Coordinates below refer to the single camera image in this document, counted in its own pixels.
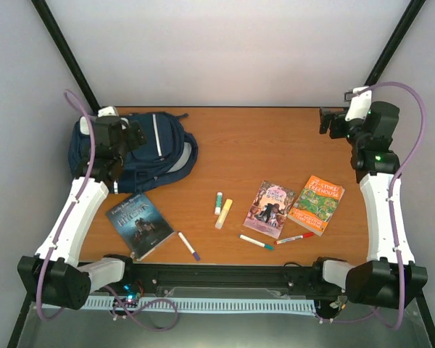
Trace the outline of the navy blue backpack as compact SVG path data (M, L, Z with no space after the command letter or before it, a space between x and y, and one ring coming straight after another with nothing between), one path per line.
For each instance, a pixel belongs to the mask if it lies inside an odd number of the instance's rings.
M126 157L118 156L110 146L110 125L120 119L137 121L147 140ZM196 164L199 150L181 120L181 116L167 112L80 118L72 130L68 150L73 178L90 173L112 194L146 192L185 178Z

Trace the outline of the dark Wuthering Heights book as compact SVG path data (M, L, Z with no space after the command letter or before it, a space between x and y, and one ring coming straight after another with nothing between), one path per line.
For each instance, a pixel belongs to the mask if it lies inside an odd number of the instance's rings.
M131 257L139 262L175 234L143 193L130 195L105 215L128 246Z

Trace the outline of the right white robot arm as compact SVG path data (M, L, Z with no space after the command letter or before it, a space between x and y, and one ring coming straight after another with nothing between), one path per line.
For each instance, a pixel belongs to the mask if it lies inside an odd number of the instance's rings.
M320 109L321 134L344 138L352 147L355 170L365 202L368 222L368 256L361 265L320 257L314 263L322 283L345 291L351 302L399 309L419 294L428 280L424 267L415 264L407 242L401 212L401 167L390 149L399 121L399 108L373 102L361 117L350 111Z

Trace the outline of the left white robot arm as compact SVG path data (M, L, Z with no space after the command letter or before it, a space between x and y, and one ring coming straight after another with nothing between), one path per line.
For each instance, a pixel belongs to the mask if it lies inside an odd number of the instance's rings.
M49 235L34 256L23 256L17 272L37 307L80 309L88 296L112 284L130 291L136 273L122 256L81 266L80 252L92 221L124 172L129 152L145 144L140 125L116 116L87 121L89 143L76 166L70 194Z

